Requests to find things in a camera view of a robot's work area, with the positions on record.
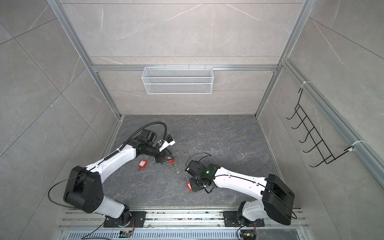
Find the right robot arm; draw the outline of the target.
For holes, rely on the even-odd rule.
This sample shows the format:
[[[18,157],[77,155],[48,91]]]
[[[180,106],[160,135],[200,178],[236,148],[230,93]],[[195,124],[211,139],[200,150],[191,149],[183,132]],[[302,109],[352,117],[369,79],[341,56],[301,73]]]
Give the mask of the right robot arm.
[[[204,190],[210,194],[213,189],[223,188],[240,192],[254,198],[254,201],[243,201],[233,217],[227,217],[236,225],[258,227],[258,220],[264,218],[289,226],[294,213],[294,192],[276,175],[253,177],[230,171],[222,166],[209,164],[207,167],[189,158],[185,172],[191,177],[187,182],[190,191]]]

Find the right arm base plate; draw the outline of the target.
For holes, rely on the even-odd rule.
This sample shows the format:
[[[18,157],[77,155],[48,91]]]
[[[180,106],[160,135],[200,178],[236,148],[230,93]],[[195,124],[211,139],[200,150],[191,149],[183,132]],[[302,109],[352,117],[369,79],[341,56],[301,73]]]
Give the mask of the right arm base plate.
[[[224,224],[225,227],[264,227],[265,222],[263,219],[257,219],[254,222],[251,222],[244,217],[241,217],[238,215],[237,211],[224,211],[223,212],[224,217]]]

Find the red padlock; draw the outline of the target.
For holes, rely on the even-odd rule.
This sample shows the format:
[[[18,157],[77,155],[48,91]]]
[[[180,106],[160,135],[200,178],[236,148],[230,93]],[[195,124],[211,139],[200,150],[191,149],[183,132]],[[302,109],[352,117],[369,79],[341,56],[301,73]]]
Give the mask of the red padlock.
[[[142,171],[143,169],[146,168],[147,164],[148,164],[147,161],[141,160],[140,163],[138,164],[138,170]]]
[[[189,189],[190,192],[193,191],[192,185],[191,185],[191,178],[190,177],[185,177],[186,185]]]
[[[169,163],[169,168],[170,168],[173,172],[176,171],[175,161],[176,161],[175,159],[173,159],[173,160],[169,160],[169,161],[168,161],[168,163]]]

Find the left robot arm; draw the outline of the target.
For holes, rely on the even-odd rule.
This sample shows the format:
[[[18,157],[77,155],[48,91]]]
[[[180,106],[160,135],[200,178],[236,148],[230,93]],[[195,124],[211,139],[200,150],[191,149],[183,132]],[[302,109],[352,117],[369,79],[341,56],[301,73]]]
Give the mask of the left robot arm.
[[[164,132],[163,137],[157,140],[157,134],[148,130],[148,127],[167,125],[163,122],[152,122],[128,137],[115,151],[86,167],[74,167],[68,179],[63,200],[65,208],[80,209],[86,213],[103,215],[107,222],[118,227],[133,224],[134,220],[129,206],[106,197],[103,191],[103,182],[116,170],[140,155],[154,158],[156,163],[174,160],[169,146],[175,144],[174,138]]]

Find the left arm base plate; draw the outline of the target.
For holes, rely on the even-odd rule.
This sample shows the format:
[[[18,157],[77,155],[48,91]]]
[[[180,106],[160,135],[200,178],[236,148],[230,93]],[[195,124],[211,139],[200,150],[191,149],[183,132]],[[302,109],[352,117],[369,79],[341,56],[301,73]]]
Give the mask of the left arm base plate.
[[[103,224],[104,228],[142,228],[146,220],[145,211],[139,212],[126,212],[123,213],[118,219],[112,217],[106,217],[106,221]]]

